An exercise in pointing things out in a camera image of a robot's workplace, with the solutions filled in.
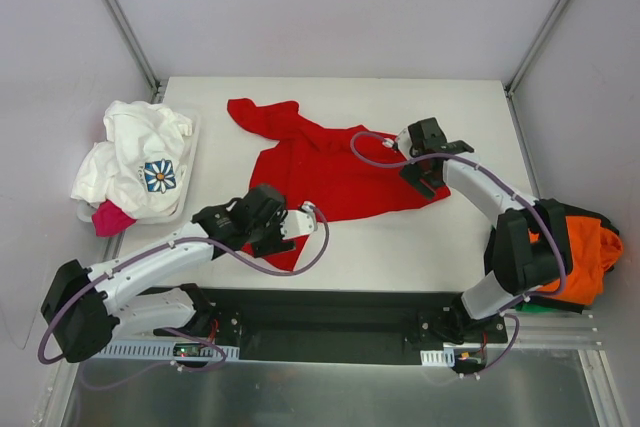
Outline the red t-shirt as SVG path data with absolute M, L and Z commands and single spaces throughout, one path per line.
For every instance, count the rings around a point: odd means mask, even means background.
M 276 143 L 258 155 L 249 186 L 274 187 L 289 209 L 310 201 L 329 222 L 338 222 L 421 209 L 451 195 L 444 186 L 427 199 L 398 169 L 359 160 L 350 142 L 366 130 L 362 125 L 323 127 L 300 115 L 295 101 L 258 106 L 250 99 L 231 99 L 227 111 L 242 129 Z

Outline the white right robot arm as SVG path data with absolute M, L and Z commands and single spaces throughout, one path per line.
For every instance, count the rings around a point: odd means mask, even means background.
M 485 330 L 485 319 L 552 283 L 564 290 L 573 264 L 564 206 L 519 192 L 482 165 L 462 140 L 448 141 L 434 118 L 401 131 L 394 148 L 408 164 L 401 176 L 432 198 L 448 187 L 462 194 L 492 225 L 488 273 L 460 296 L 460 311 L 449 320 L 452 335 L 470 342 Z

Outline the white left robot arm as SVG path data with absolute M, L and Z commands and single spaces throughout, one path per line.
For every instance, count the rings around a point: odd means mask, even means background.
M 216 315 L 194 283 L 159 294 L 149 288 L 168 277 L 251 245 L 258 257 L 287 252 L 298 237 L 317 228 L 315 209 L 306 203 L 289 209 L 269 185 L 242 198 L 208 206 L 165 238 L 127 256 L 84 267 L 72 260 L 58 268 L 41 314 L 47 329 L 38 358 L 51 363 L 45 350 L 55 340 L 59 358 L 83 362 L 119 336 L 160 329 L 208 335 Z

